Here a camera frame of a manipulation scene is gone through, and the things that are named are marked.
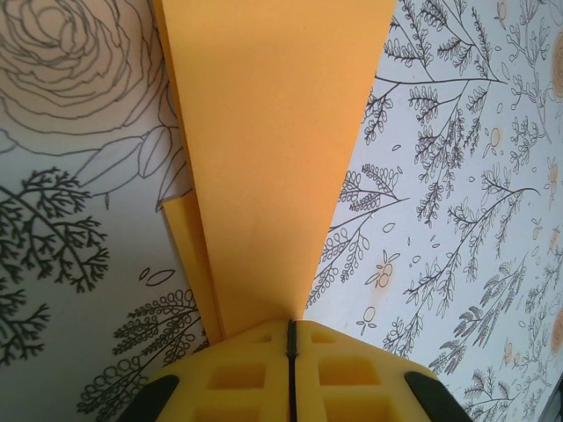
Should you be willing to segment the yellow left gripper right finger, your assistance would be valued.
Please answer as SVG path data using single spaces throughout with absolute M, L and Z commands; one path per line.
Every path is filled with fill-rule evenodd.
M 311 321 L 289 324 L 292 421 L 458 421 L 428 368 Z

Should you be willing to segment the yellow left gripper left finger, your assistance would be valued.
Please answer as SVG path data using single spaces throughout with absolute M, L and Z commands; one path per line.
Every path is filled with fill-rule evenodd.
M 291 421 L 293 322 L 255 327 L 163 367 L 126 421 Z

